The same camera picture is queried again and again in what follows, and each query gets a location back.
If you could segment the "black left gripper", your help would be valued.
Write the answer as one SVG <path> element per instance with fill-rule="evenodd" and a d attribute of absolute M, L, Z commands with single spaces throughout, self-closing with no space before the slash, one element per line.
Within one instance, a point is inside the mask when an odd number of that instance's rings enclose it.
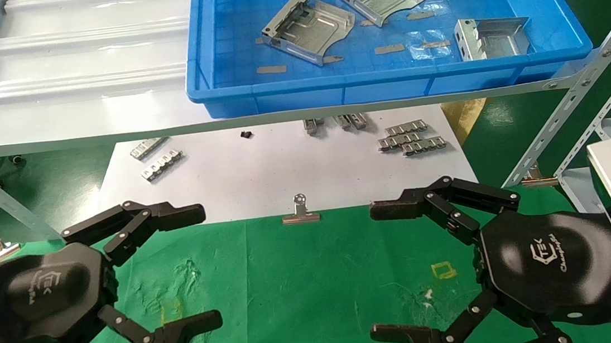
<path fill-rule="evenodd" d="M 203 205 L 126 201 L 62 231 L 69 245 L 0 262 L 0 343 L 91 343 L 104 324 L 130 343 L 189 343 L 219 329 L 211 310 L 149 332 L 114 307 L 122 266 L 157 231 L 203 223 Z M 103 253 L 89 246 L 110 238 Z"/>

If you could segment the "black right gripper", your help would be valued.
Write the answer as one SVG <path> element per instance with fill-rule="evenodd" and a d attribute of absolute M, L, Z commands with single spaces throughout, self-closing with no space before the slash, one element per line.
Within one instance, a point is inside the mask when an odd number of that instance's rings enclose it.
<path fill-rule="evenodd" d="M 428 217 L 464 245 L 476 245 L 486 267 L 482 290 L 447 330 L 373 324 L 370 337 L 386 343 L 465 343 L 497 304 L 537 338 L 524 343 L 572 343 L 555 322 L 611 323 L 611 225 L 605 215 L 558 211 L 517 213 L 521 197 L 507 190 L 443 176 L 405 189 L 394 201 L 370 204 L 375 221 Z M 459 210 L 499 214 L 480 229 Z"/>

